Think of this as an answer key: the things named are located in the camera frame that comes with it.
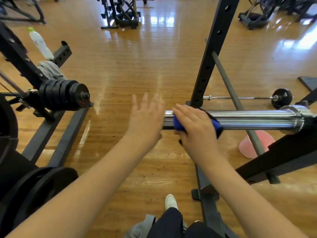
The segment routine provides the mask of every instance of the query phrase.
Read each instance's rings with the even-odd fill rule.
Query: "hand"
[[[222,159],[218,150],[215,128],[208,115],[197,108],[176,104],[173,108],[184,131],[175,130],[182,140],[182,145],[190,158],[200,167]]]
[[[164,113],[165,103],[157,94],[149,104],[148,94],[145,93],[140,109],[138,109],[137,98],[133,95],[129,128],[125,136],[144,147],[146,153],[149,152],[162,137]]]

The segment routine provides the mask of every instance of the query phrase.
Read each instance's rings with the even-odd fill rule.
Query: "shoe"
[[[169,194],[165,198],[165,209],[167,210],[168,208],[171,208],[171,207],[178,209],[175,197]]]

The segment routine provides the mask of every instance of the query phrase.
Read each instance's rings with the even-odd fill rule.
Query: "person's left hand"
[[[133,139],[149,152],[161,138],[164,113],[165,103],[157,94],[149,103],[148,94],[145,93],[140,108],[136,96],[133,95],[129,128],[125,137]]]

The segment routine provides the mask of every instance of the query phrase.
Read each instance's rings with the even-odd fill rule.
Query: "pink bin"
[[[264,150],[268,151],[268,146],[274,143],[273,137],[263,130],[256,130],[256,134],[258,135]],[[249,159],[254,159],[257,157],[256,151],[253,148],[249,136],[246,136],[239,144],[239,151],[243,156]]]

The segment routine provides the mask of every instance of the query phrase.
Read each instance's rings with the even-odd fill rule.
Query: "water bottle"
[[[39,48],[39,50],[41,51],[41,53],[43,54],[43,56],[48,59],[48,60],[53,60],[54,59],[54,55],[52,54],[52,52],[49,50],[48,47],[46,47],[46,44],[42,38],[42,36],[40,34],[38,34],[36,31],[34,31],[34,29],[32,27],[28,28],[30,31],[30,37],[33,40],[33,42],[35,43],[35,45],[37,45],[37,47]]]

